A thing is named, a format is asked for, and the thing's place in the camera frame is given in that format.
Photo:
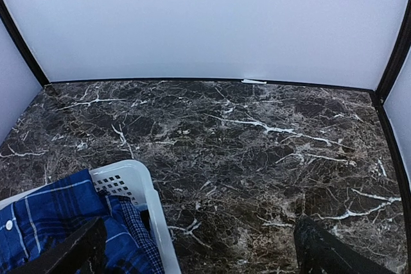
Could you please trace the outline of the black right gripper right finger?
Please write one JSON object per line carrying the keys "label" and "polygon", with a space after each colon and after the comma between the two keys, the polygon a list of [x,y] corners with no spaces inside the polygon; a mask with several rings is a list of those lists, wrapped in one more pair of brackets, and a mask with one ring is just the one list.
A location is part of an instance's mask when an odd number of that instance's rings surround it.
{"label": "black right gripper right finger", "polygon": [[300,273],[391,273],[352,250],[308,216],[296,222],[293,238]]}

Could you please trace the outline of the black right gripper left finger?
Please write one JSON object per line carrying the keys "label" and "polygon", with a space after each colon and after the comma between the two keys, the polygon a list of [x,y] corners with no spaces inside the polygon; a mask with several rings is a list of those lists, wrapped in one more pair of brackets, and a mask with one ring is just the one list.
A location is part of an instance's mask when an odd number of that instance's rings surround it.
{"label": "black right gripper left finger", "polygon": [[95,218],[64,242],[11,273],[103,273],[106,238],[103,219]]}

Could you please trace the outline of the blue plaid long sleeve shirt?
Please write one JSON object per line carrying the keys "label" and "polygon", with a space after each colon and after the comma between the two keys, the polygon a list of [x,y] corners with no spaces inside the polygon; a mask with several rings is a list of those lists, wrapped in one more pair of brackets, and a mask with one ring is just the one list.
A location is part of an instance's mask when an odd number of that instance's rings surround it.
{"label": "blue plaid long sleeve shirt", "polygon": [[1,210],[1,273],[35,260],[95,218],[107,230],[104,273],[152,273],[125,225],[119,197],[97,192],[84,169],[7,205]]}

